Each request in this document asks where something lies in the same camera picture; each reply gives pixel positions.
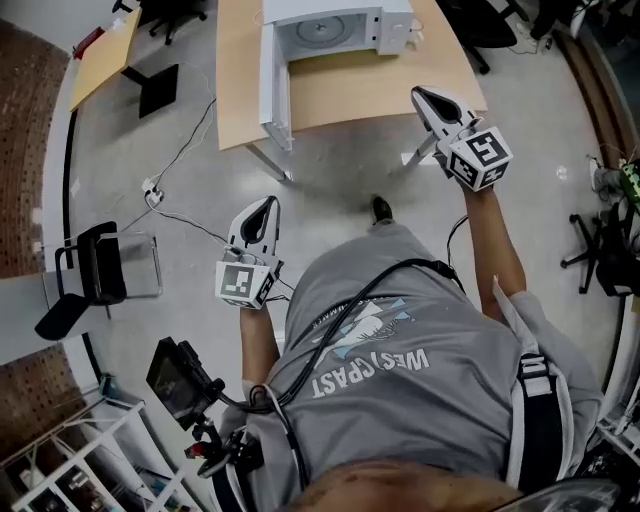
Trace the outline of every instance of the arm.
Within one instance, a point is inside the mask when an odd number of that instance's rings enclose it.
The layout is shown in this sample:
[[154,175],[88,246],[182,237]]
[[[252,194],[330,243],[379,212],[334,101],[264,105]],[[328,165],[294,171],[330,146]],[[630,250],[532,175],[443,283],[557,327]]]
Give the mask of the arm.
[[267,307],[240,310],[242,380],[263,384],[280,358]]
[[464,186],[462,190],[471,227],[482,312],[502,321],[502,313],[493,296],[493,276],[498,276],[500,287],[507,297],[511,297],[527,289],[524,270],[509,239],[494,191],[473,192]]

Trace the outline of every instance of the white cable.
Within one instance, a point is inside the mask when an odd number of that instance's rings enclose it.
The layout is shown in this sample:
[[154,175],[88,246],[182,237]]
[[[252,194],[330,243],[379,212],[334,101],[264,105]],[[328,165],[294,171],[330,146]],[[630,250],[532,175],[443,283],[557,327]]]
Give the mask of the white cable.
[[[213,92],[211,91],[211,87],[209,85],[209,77],[207,75],[204,74],[204,71],[202,71],[202,68],[196,66],[195,64],[191,64],[190,62],[181,62],[180,64],[186,64],[187,66],[191,66],[192,68],[196,69],[201,75],[202,78],[204,78],[206,84],[207,84],[207,91],[209,92],[209,102],[213,103],[214,100],[214,96],[213,96]],[[202,133],[202,137],[200,137],[200,141],[196,144],[194,144],[193,146],[188,147],[179,157],[178,159],[173,163],[173,165],[177,164],[180,160],[182,160],[184,158],[184,156],[189,153],[190,151],[193,151],[195,148],[197,148],[200,144],[202,144],[204,142],[205,137],[207,136],[207,132],[209,131],[209,128],[211,128],[211,125],[213,124],[213,120],[214,120],[214,113],[213,113],[213,105],[210,107],[210,118],[209,118],[209,123],[207,124],[207,127],[205,128],[204,132]],[[162,175],[162,172],[159,172],[158,174],[156,174],[155,176],[151,176],[151,178],[149,178],[150,180],[155,180],[156,178],[159,178],[160,175]]]
[[636,156],[636,150],[638,149],[638,145],[633,146],[633,151],[631,152],[631,156],[628,158],[627,162],[632,162],[633,157]]
[[256,18],[258,17],[258,14],[260,14],[261,12],[262,12],[262,9],[258,9],[256,13],[253,15],[253,24],[258,25],[259,27],[261,27],[262,25],[256,21]]
[[602,146],[607,146],[608,148],[615,149],[618,153],[620,153],[623,156],[623,158],[625,159],[627,158],[627,155],[625,155],[620,148],[615,147],[613,144],[609,144],[608,142],[603,142],[598,147],[601,148]]
[[184,220],[184,221],[188,222],[189,224],[192,224],[193,226],[196,226],[196,227],[202,229],[203,231],[206,231],[207,233],[209,233],[211,235],[211,238],[213,238],[220,247],[222,247],[223,249],[226,249],[227,246],[225,244],[223,244],[220,240],[218,240],[218,238],[216,236],[214,236],[214,233],[209,231],[207,228],[205,228],[199,222],[196,222],[195,220],[193,220],[188,215],[185,215],[184,213],[166,212],[164,210],[158,210],[155,206],[152,206],[149,203],[149,201],[147,200],[146,196],[144,198],[144,202],[147,203],[147,206],[149,208],[151,208],[154,212],[159,213],[160,215],[166,215],[167,217],[173,217],[173,218],[175,218],[177,220]]
[[[280,417],[280,422],[282,423],[282,428],[284,429],[284,433],[288,436],[289,430],[287,428],[287,425],[285,424],[285,421],[286,421],[285,415],[282,412],[280,404],[278,403],[278,398],[276,397],[276,394],[273,392],[273,389],[271,389],[271,387],[268,384],[262,384],[262,387],[264,387],[264,389],[267,391],[267,394],[269,395],[269,398],[271,398],[271,402],[273,402],[273,407],[275,408],[277,415]],[[298,471],[298,473],[300,473],[300,462],[298,461],[298,454],[293,449],[293,447],[291,447],[291,454],[293,455],[293,462],[296,465],[296,470]]]
[[278,290],[282,295],[284,295],[287,299],[291,300],[291,297],[287,295],[289,292],[285,292],[282,288],[280,288],[277,284],[273,283],[273,287]]

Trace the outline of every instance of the black chair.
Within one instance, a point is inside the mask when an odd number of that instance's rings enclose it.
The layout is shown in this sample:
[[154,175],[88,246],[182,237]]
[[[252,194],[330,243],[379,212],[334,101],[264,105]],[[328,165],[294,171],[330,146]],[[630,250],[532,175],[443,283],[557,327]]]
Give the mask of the black chair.
[[133,11],[133,9],[128,5],[126,5],[125,3],[123,3],[122,0],[116,0],[116,3],[113,4],[113,8],[111,9],[111,12],[115,13],[116,11],[118,11],[118,9],[122,9],[124,12]]
[[620,221],[618,207],[619,203],[613,205],[606,224],[598,217],[592,219],[596,227],[593,236],[580,215],[569,217],[569,222],[578,223],[587,244],[587,250],[573,259],[562,260],[560,266],[567,268],[580,261],[588,262],[584,285],[579,288],[581,294],[589,291],[595,269],[598,282],[608,296],[640,295],[640,260],[630,250],[628,244],[634,206],[629,206],[624,223]]
[[197,16],[200,20],[207,19],[207,15],[203,11],[193,9],[193,1],[188,2],[185,0],[143,0],[142,8],[146,8],[146,4],[151,2],[153,9],[158,13],[158,22],[151,27],[149,34],[151,37],[155,37],[157,30],[162,25],[167,25],[167,35],[165,36],[164,44],[171,44],[173,32],[176,28],[176,23],[180,18],[185,16]]
[[518,40],[505,18],[514,12],[523,20],[529,17],[515,0],[502,12],[496,11],[486,0],[436,0],[460,44],[478,61],[480,73],[490,71],[489,64],[477,48],[506,48]]
[[[131,295],[127,292],[122,270],[122,258],[118,239],[142,237],[153,253],[158,289],[153,293]],[[60,266],[65,253],[77,251],[78,268],[84,296],[66,293]],[[111,306],[125,299],[153,298],[162,294],[162,278],[154,237],[145,233],[118,233],[115,222],[105,222],[78,235],[76,245],[56,250],[56,278],[60,300],[35,327],[44,339],[59,341],[67,336],[89,306]]]

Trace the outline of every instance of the wall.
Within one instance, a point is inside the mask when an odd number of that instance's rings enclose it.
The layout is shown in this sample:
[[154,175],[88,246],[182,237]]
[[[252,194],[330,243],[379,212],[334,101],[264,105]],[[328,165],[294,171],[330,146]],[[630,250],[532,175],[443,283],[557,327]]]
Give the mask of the wall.
[[0,18],[71,53],[98,26],[113,19],[115,0],[0,0]]

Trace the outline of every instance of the white microwave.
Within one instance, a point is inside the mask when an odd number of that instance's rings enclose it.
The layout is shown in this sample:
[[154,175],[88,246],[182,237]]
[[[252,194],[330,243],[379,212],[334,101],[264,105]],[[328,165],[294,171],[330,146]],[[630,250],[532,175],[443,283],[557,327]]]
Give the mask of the white microwave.
[[263,0],[260,125],[291,150],[291,61],[331,53],[404,50],[411,32],[409,0]]

